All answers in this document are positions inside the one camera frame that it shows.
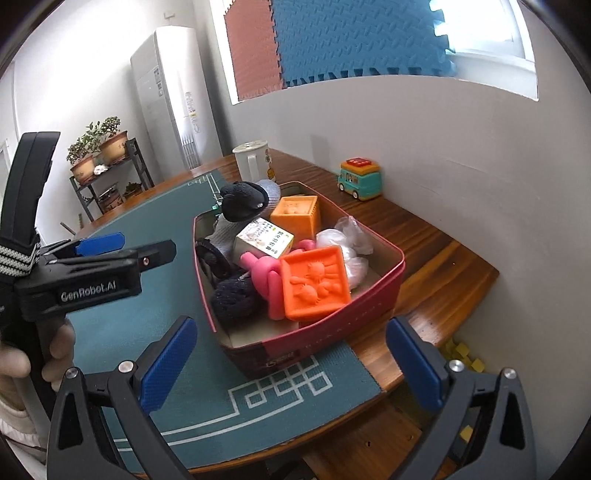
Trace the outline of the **person's left hand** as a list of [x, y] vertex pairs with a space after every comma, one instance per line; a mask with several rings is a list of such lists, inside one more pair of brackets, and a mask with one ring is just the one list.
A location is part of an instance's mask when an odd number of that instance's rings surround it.
[[15, 322], [1, 330], [1, 395], [18, 410], [53, 413], [65, 371], [73, 365], [76, 334], [66, 317]]

